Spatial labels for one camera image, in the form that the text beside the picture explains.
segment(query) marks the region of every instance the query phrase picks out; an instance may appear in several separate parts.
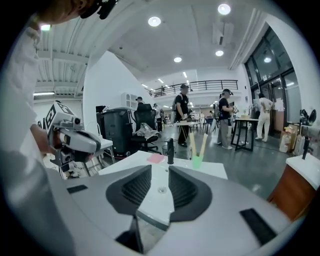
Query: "wooden cabinet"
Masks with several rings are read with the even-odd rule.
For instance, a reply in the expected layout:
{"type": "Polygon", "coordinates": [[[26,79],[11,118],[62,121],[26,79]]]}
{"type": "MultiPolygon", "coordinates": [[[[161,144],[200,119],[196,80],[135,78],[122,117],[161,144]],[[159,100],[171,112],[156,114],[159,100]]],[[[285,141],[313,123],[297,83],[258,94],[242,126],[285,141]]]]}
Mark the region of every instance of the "wooden cabinet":
{"type": "Polygon", "coordinates": [[[298,172],[286,165],[283,175],[268,197],[291,221],[307,213],[316,190],[298,172]]]}

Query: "man in black shirt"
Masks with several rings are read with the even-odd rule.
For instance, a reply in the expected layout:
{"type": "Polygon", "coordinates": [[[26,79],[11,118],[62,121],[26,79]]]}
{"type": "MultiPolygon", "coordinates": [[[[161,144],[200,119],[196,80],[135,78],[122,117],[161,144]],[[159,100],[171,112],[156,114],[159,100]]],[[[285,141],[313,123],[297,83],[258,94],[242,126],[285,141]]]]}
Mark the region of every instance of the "man in black shirt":
{"type": "Polygon", "coordinates": [[[224,89],[222,97],[219,100],[219,119],[220,129],[217,144],[222,143],[222,147],[227,150],[232,150],[232,146],[228,143],[229,117],[230,113],[234,111],[233,107],[229,107],[228,98],[230,98],[230,90],[224,89]]]}
{"type": "MultiPolygon", "coordinates": [[[[182,121],[186,120],[188,117],[188,103],[189,98],[187,96],[189,90],[189,86],[182,84],[180,87],[181,93],[178,94],[177,97],[175,97],[174,103],[176,104],[176,120],[182,121]]],[[[189,126],[183,125],[179,127],[179,138],[178,138],[178,144],[182,147],[187,147],[186,139],[188,137],[189,133],[189,126]]]]}

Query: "white wall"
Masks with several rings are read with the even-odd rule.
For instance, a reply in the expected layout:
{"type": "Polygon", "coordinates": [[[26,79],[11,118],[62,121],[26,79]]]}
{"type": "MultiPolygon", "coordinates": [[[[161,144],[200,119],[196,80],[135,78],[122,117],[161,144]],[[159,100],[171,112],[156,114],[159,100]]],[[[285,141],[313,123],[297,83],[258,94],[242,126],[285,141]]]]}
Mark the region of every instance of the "white wall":
{"type": "MultiPolygon", "coordinates": [[[[89,59],[83,89],[84,125],[97,121],[96,106],[106,105],[111,109],[125,107],[121,102],[122,93],[141,96],[145,103],[151,105],[155,103],[148,91],[113,53],[106,51],[93,65],[89,59]]],[[[89,125],[88,131],[98,132],[95,125],[89,125]]]]}
{"type": "MultiPolygon", "coordinates": [[[[76,114],[79,118],[83,118],[82,116],[82,102],[81,100],[60,100],[60,102],[66,106],[68,106],[74,114],[76,114]]],[[[43,121],[43,118],[45,118],[54,103],[54,100],[47,101],[44,103],[34,103],[33,104],[33,110],[36,113],[36,121],[43,121]]]]}
{"type": "MultiPolygon", "coordinates": [[[[309,114],[320,113],[320,70],[308,42],[291,26],[268,14],[266,22],[281,40],[292,62],[301,94],[301,105],[309,114]]],[[[320,118],[315,122],[320,126],[320,118]]]]}

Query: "ceiling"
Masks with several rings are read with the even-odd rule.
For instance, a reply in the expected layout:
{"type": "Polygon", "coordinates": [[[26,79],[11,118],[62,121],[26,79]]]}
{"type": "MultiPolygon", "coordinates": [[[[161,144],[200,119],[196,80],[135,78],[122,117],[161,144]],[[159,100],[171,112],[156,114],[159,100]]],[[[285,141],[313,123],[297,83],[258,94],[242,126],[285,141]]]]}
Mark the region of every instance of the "ceiling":
{"type": "Polygon", "coordinates": [[[89,56],[98,49],[114,53],[141,83],[199,67],[228,67],[253,8],[229,0],[231,13],[223,16],[217,11],[219,4],[217,0],[122,0],[106,20],[93,15],[54,25],[42,32],[37,46],[41,61],[35,91],[81,96],[89,56]],[[159,17],[161,25],[149,26],[152,16],[159,17]],[[215,56],[217,50],[224,55],[215,56]],[[182,62],[175,63],[178,56],[182,62]]]}

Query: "white table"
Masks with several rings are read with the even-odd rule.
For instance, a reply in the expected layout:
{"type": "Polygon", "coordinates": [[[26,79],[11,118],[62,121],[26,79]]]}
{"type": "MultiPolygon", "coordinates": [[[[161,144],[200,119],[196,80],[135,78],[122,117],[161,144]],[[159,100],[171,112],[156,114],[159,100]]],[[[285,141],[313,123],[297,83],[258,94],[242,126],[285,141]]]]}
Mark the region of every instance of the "white table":
{"type": "MultiPolygon", "coordinates": [[[[170,214],[175,210],[171,191],[169,189],[168,157],[165,156],[160,163],[152,163],[147,159],[152,153],[138,151],[135,154],[123,159],[107,168],[102,169],[99,175],[119,172],[125,169],[151,165],[151,187],[138,209],[138,215],[153,220],[157,227],[168,226],[170,214]],[[166,188],[166,193],[159,193],[159,188],[166,188]]],[[[202,172],[208,175],[227,180],[227,174],[222,163],[203,162],[199,169],[194,169],[191,160],[174,158],[173,166],[188,168],[196,172],[202,172]]]]}
{"type": "Polygon", "coordinates": [[[299,173],[315,190],[320,186],[320,160],[307,153],[287,158],[285,163],[299,173]]]}

